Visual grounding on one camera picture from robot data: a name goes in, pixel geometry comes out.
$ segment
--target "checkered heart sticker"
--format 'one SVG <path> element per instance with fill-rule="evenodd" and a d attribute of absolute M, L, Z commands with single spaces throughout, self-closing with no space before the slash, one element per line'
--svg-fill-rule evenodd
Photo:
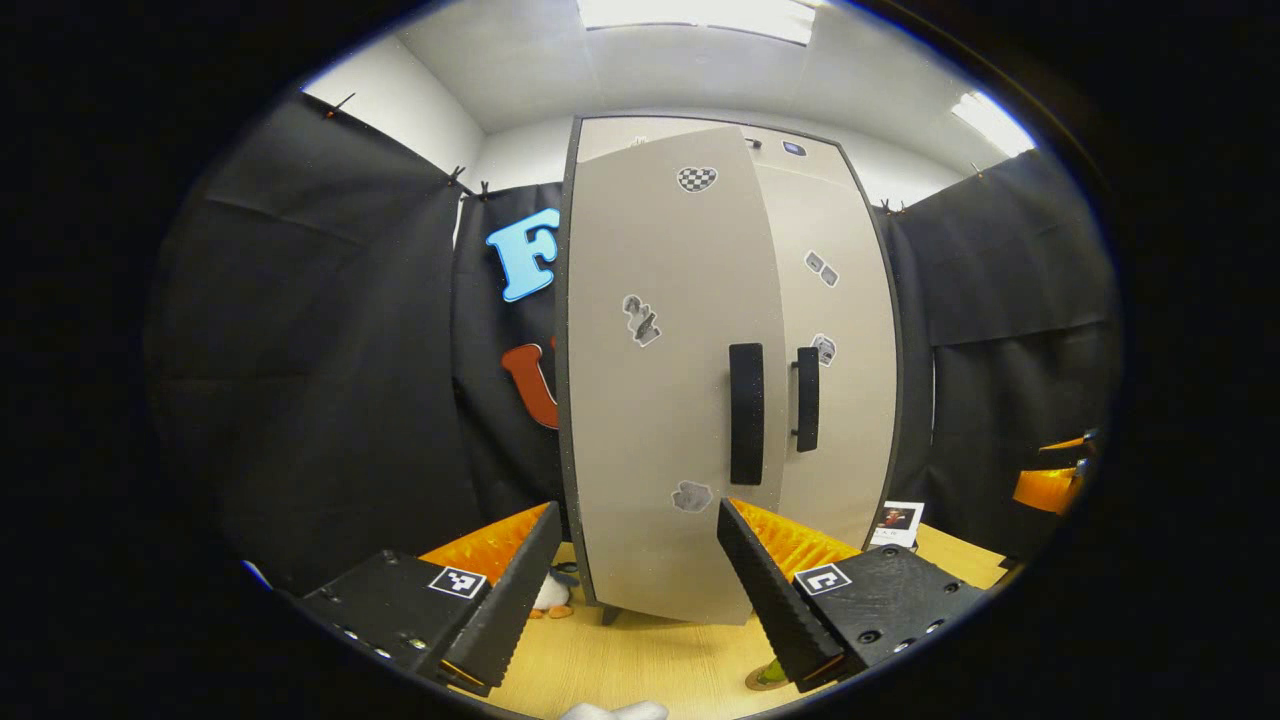
<path fill-rule="evenodd" d="M 685 192 L 701 192 L 716 182 L 716 168 L 684 168 L 676 173 L 676 182 Z"/>

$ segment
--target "blue letter f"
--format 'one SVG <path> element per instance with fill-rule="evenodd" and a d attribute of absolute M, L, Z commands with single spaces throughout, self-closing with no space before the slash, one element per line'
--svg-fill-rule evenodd
<path fill-rule="evenodd" d="M 554 208 L 507 225 L 484 241 L 498 249 L 502 272 L 507 273 L 507 288 L 502 291 L 502 299 L 507 302 L 538 292 L 556 278 L 554 273 L 539 268 L 534 260 L 536 255 L 541 255 L 548 263 L 556 259 L 556 237 L 548 228 L 559 228 L 559 210 Z M 534 231 L 532 242 L 529 241 L 529 231 Z"/>

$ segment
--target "black handle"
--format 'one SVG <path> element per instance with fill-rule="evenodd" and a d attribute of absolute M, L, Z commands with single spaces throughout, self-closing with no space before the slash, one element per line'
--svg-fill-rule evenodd
<path fill-rule="evenodd" d="M 758 486 L 764 470 L 763 345 L 740 342 L 728 346 L 728 482 Z"/>
<path fill-rule="evenodd" d="M 796 424 L 791 430 L 796 436 L 796 452 L 818 450 L 818 348 L 801 347 L 796 350 L 796 361 L 791 364 L 800 372 L 800 406 Z"/>

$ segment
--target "white wall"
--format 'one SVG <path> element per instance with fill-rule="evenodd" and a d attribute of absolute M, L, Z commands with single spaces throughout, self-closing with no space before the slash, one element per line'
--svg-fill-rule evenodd
<path fill-rule="evenodd" d="M 634 110 L 716 115 L 739 122 L 777 126 L 835 140 L 845 149 L 858 178 L 873 205 L 888 200 L 892 209 L 911 205 L 940 190 L 964 179 L 964 176 L 922 155 L 890 145 L 847 128 L 741 110 L 707 108 L 646 108 Z M 568 117 L 534 123 L 507 132 L 494 133 L 480 146 L 476 160 L 475 186 L 489 181 L 489 190 L 521 184 L 556 182 L 564 177 L 568 135 L 573 120 Z"/>
<path fill-rule="evenodd" d="M 480 188 L 474 168 L 484 131 L 396 36 L 369 45 L 325 70 L 303 92 L 329 104 L 356 94 L 342 111 L 396 138 L 433 165 Z"/>

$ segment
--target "ceiling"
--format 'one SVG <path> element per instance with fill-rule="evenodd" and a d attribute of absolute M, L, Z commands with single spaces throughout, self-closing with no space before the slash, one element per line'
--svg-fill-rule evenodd
<path fill-rule="evenodd" d="M 905 32 L 838 4 L 818 8 L 805 47 L 705 27 L 586 31 L 575 0 L 457 1 L 398 36 L 486 133 L 700 106 L 846 127 L 961 174 L 1005 159 L 951 114 L 972 82 Z"/>

